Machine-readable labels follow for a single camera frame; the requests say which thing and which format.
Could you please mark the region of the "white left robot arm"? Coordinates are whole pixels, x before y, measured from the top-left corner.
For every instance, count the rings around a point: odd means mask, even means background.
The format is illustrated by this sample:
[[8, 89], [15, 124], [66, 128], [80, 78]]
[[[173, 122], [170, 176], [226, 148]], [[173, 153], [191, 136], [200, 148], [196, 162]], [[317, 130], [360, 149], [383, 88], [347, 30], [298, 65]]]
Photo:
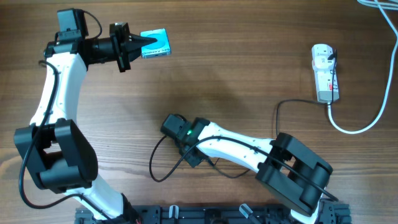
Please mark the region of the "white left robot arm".
[[155, 39], [132, 34], [125, 22], [111, 24], [107, 38], [89, 37], [87, 15], [74, 8], [57, 12], [59, 31], [42, 60], [47, 75], [39, 106], [28, 127], [14, 133], [22, 157], [19, 193], [23, 202], [36, 208], [24, 190], [24, 175], [29, 173], [37, 188], [59, 194], [61, 201], [80, 202], [95, 223], [140, 223], [140, 214], [126, 196], [99, 175], [95, 150], [77, 126], [76, 114], [90, 65], [116, 62], [125, 72]]

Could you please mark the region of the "blue Samsung Galaxy phone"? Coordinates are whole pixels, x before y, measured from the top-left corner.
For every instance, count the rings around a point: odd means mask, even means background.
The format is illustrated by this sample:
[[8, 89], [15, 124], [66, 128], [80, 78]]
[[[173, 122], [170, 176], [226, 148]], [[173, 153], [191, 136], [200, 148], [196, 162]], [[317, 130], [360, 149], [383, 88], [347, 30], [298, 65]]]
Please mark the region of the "blue Samsung Galaxy phone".
[[140, 33], [142, 37], [154, 38], [157, 41], [141, 48], [141, 57], [144, 59], [170, 55], [172, 49], [165, 28], [147, 30]]

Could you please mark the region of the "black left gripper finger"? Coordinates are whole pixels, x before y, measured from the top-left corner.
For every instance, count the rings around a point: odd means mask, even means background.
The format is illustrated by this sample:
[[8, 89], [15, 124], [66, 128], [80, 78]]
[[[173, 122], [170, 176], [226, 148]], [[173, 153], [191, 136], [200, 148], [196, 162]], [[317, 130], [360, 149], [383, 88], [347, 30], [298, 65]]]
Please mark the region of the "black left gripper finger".
[[153, 37], [142, 37], [136, 34], [129, 35], [129, 49], [141, 49], [144, 46], [156, 43], [157, 39]]
[[128, 50], [128, 59], [130, 62], [134, 61], [138, 57], [141, 56], [141, 48], [133, 49], [133, 50]]

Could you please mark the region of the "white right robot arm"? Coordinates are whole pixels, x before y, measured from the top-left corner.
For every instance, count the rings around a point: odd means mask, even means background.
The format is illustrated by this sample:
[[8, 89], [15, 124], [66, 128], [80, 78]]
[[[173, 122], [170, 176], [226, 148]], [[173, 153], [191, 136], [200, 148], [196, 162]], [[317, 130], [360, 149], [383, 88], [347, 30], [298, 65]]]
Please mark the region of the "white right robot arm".
[[172, 138], [182, 159], [192, 167], [217, 157], [243, 166], [301, 223], [318, 220], [321, 197], [330, 199], [328, 185], [333, 169], [327, 161], [295, 137], [279, 133], [275, 139], [254, 138], [228, 131], [214, 122], [196, 118], [189, 122], [170, 114], [161, 132]]

